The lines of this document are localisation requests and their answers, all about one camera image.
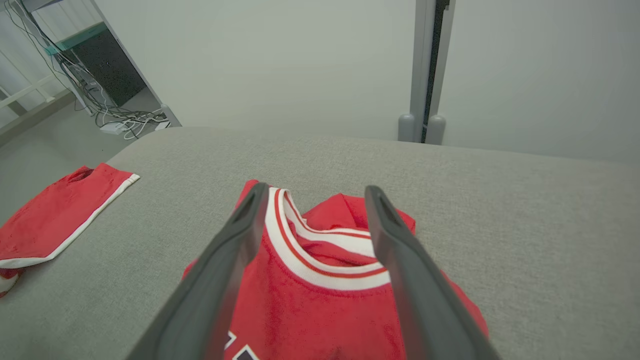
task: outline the white wall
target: white wall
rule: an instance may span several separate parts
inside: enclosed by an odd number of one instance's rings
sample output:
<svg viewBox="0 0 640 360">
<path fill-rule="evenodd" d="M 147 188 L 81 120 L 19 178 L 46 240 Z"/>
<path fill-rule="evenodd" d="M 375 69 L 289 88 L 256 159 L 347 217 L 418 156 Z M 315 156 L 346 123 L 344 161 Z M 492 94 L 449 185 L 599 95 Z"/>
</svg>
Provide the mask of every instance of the white wall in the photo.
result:
<svg viewBox="0 0 640 360">
<path fill-rule="evenodd" d="M 415 0 L 95 2 L 184 126 L 395 140 L 409 112 Z"/>
<path fill-rule="evenodd" d="M 457 0 L 444 145 L 640 165 L 640 1 Z"/>
</svg>

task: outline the white railing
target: white railing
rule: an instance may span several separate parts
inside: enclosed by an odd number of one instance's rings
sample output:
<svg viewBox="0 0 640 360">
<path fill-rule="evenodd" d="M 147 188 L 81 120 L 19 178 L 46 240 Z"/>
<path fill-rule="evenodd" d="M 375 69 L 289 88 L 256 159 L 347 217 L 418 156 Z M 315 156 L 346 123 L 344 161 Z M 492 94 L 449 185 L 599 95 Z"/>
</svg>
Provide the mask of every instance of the white railing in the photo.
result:
<svg viewBox="0 0 640 360">
<path fill-rule="evenodd" d="M 24 27 L 22 21 L 25 17 L 19 4 L 10 0 L 5 7 L 5 1 L 0 0 L 0 95 L 3 95 L 0 97 L 0 126 L 18 117 L 9 109 L 10 104 L 16 102 L 28 111 L 43 102 L 52 101 L 56 94 L 70 87 L 64 75 L 52 71 L 60 71 L 55 60 L 51 61 L 36 39 L 30 38 L 14 24 Z M 55 42 L 101 21 L 90 0 L 63 0 L 33 12 L 33 16 Z M 27 23 L 26 29 L 35 32 L 31 24 Z"/>
</svg>

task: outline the black panel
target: black panel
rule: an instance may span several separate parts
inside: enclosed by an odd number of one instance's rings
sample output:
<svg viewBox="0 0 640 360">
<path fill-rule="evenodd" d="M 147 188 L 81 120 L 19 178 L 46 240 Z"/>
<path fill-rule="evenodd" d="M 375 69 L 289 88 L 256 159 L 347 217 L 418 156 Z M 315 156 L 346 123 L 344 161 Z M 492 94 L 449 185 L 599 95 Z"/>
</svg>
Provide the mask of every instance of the black panel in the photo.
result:
<svg viewBox="0 0 640 360">
<path fill-rule="evenodd" d="M 117 106 L 147 87 L 108 30 L 72 49 Z"/>
<path fill-rule="evenodd" d="M 431 61 L 429 63 L 429 77 L 427 82 L 427 99 L 424 105 L 424 120 L 422 121 L 422 137 L 424 143 L 429 131 L 429 108 L 433 97 L 433 82 L 436 78 L 436 66 L 438 65 L 438 51 L 440 50 L 440 33 L 442 32 L 442 18 L 449 5 L 449 0 L 436 0 L 436 15 L 433 19 L 433 39 L 431 40 Z"/>
</svg>

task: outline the power strip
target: power strip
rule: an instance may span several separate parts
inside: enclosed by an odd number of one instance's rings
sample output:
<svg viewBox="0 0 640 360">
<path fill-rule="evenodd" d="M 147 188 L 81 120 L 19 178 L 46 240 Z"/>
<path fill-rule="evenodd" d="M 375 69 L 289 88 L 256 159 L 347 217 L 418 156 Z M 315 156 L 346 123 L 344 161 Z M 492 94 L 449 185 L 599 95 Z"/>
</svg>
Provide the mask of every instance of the power strip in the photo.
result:
<svg viewBox="0 0 640 360">
<path fill-rule="evenodd" d="M 158 125 L 156 125 L 156 131 L 166 129 L 169 125 L 171 125 L 171 123 L 168 121 L 159 122 Z"/>
<path fill-rule="evenodd" d="M 124 133 L 127 126 L 121 122 L 108 122 L 100 128 L 100 131 L 106 134 L 120 135 Z"/>
</svg>

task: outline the red stripe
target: red stripe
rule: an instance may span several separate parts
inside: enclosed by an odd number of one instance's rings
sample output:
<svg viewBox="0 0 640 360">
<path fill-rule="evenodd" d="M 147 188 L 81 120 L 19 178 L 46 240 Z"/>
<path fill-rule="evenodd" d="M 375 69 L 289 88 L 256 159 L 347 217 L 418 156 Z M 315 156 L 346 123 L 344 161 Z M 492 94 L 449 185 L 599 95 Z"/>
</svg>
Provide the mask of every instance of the red stripe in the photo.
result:
<svg viewBox="0 0 640 360">
<path fill-rule="evenodd" d="M 289 250 L 296 256 L 296 258 L 298 258 L 298 260 L 300 260 L 307 268 L 318 272 L 320 274 L 323 275 L 327 275 L 327 276 L 332 276 L 332 277 L 346 277 L 346 278 L 361 278 L 361 277 L 368 277 L 368 276 L 372 276 L 372 275 L 376 275 L 376 274 L 380 274 L 383 273 L 385 271 L 387 271 L 387 269 L 385 268 L 379 268 L 377 270 L 372 270 L 370 272 L 365 272 L 365 273 L 361 273 L 361 274 L 336 274 L 333 272 L 327 272 L 321 269 L 316 268 L 315 266 L 311 265 L 305 258 L 303 258 L 300 254 L 298 254 L 298 251 L 296 251 L 296 249 L 294 249 L 293 245 L 291 245 L 291 241 L 289 239 L 289 237 L 287 236 L 287 233 L 285 233 L 284 231 L 284 225 L 282 222 L 282 219 L 280 218 L 280 202 L 278 201 L 279 199 L 279 195 L 280 195 L 280 191 L 282 189 L 278 189 L 276 190 L 276 195 L 275 195 L 275 210 L 276 210 L 276 219 L 278 221 L 278 227 L 280 228 L 280 234 L 282 235 L 282 238 L 284 239 L 284 242 L 287 244 Z"/>
<path fill-rule="evenodd" d="M 307 231 L 314 233 L 314 234 L 322 234 L 322 235 L 328 235 L 328 234 L 338 234 L 338 235 L 346 235 L 346 236 L 353 236 L 354 238 L 362 238 L 362 239 L 371 239 L 370 236 L 368 235 L 362 235 L 362 234 L 352 234 L 352 233 L 343 233 L 340 231 L 336 231 L 336 232 L 330 232 L 330 233 L 323 233 L 321 231 L 318 230 L 313 230 L 311 229 L 309 226 L 307 226 L 307 224 L 305 224 L 304 221 L 302 221 L 302 219 L 300 218 L 300 215 L 298 214 L 298 212 L 295 210 L 295 207 L 293 206 L 293 203 L 291 202 L 291 200 L 289 200 L 289 194 L 284 193 L 284 198 L 287 200 L 287 202 L 289 203 L 289 206 L 291 207 L 291 209 L 293 210 L 293 213 L 296 215 L 296 218 L 298 219 L 298 221 L 302 224 L 302 227 L 304 227 Z"/>
</svg>

